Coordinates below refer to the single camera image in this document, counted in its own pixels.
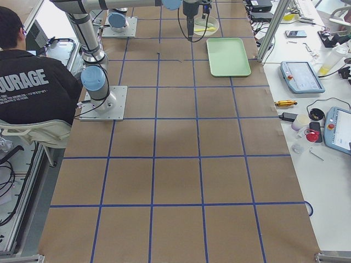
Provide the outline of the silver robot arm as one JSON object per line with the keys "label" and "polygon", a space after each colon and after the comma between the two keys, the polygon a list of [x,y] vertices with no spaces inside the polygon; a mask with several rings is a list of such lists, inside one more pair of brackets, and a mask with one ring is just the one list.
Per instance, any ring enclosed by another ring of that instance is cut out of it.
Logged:
{"label": "silver robot arm", "polygon": [[114,32],[124,32],[128,27],[126,19],[128,8],[109,9],[107,21]]}
{"label": "silver robot arm", "polygon": [[186,16],[188,33],[185,38],[193,40],[195,16],[200,7],[202,13],[210,14],[212,1],[52,1],[60,10],[66,13],[83,51],[83,60],[87,69],[81,75],[81,81],[90,96],[92,111],[98,113],[109,112],[117,102],[112,93],[107,76],[107,55],[98,41],[97,33],[93,28],[90,12],[95,9],[111,11],[108,17],[116,16],[110,28],[121,30],[127,25],[124,10],[134,7],[164,6],[168,10],[183,9]]}

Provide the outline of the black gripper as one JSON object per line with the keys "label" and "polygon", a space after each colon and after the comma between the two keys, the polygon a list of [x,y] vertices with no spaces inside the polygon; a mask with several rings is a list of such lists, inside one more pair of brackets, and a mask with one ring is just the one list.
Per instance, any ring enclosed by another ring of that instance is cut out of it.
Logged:
{"label": "black gripper", "polygon": [[205,19],[211,12],[212,2],[212,0],[184,0],[183,14],[187,19],[193,19],[200,12],[202,19]]}

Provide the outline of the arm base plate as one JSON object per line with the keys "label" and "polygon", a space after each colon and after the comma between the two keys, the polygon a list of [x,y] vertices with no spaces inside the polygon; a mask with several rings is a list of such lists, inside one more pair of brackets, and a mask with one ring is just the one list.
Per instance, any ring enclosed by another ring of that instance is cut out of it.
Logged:
{"label": "arm base plate", "polygon": [[135,16],[126,17],[124,27],[111,27],[107,18],[101,36],[103,38],[134,38],[137,31],[137,22],[138,18]]}
{"label": "arm base plate", "polygon": [[90,100],[82,105],[82,110],[78,118],[81,121],[122,121],[126,105],[128,87],[125,85],[110,86],[110,95],[98,107],[100,103],[90,99],[90,94],[86,92],[85,100]]}

